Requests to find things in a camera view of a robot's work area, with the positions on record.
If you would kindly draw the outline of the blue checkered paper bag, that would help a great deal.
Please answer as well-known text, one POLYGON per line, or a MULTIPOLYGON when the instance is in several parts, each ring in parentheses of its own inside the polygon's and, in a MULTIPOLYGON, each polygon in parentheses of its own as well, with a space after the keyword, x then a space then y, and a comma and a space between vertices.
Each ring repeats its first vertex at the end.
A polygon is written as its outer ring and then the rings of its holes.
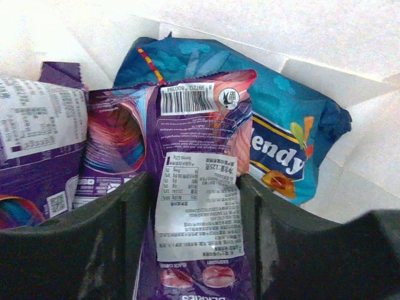
POLYGON ((218 40, 351 113, 305 210, 343 223, 399 207, 398 1, 2 1, 1 73, 72 61, 109 88, 136 38, 169 33, 218 40))

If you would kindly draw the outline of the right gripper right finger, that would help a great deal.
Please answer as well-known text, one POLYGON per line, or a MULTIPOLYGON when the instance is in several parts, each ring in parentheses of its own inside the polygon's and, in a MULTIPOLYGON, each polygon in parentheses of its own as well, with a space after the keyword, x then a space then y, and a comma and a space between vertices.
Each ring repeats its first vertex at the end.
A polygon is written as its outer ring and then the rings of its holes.
POLYGON ((248 174, 236 184, 255 299, 399 298, 399 211, 372 210, 339 224, 248 174))

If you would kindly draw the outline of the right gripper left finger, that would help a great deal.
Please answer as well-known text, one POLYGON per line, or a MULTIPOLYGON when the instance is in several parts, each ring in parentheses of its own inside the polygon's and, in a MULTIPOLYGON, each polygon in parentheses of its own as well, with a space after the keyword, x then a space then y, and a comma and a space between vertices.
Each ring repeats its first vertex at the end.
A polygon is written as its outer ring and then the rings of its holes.
POLYGON ((153 203, 144 172, 34 227, 1 231, 2 299, 131 299, 153 203))

